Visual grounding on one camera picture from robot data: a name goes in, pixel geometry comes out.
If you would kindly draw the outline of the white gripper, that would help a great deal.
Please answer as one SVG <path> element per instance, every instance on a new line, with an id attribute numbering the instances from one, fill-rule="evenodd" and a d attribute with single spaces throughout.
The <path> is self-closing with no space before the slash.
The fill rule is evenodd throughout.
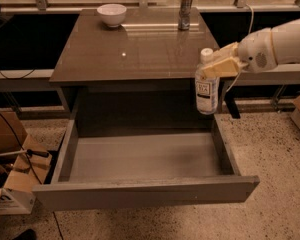
<path id="1" fill-rule="evenodd" d="M 236 77 L 242 69 L 261 73 L 278 66 L 270 28 L 247 35 L 240 43 L 233 42 L 213 52 L 212 61 L 202 69 L 206 78 Z"/>

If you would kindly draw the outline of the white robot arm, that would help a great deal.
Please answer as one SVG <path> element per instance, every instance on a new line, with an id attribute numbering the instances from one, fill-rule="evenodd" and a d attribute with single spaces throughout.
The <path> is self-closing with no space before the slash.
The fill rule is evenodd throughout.
<path id="1" fill-rule="evenodd" d="M 300 64 L 300 19 L 253 32 L 240 42 L 201 54 L 204 78 L 236 77 L 241 71 L 262 73 L 279 65 Z"/>

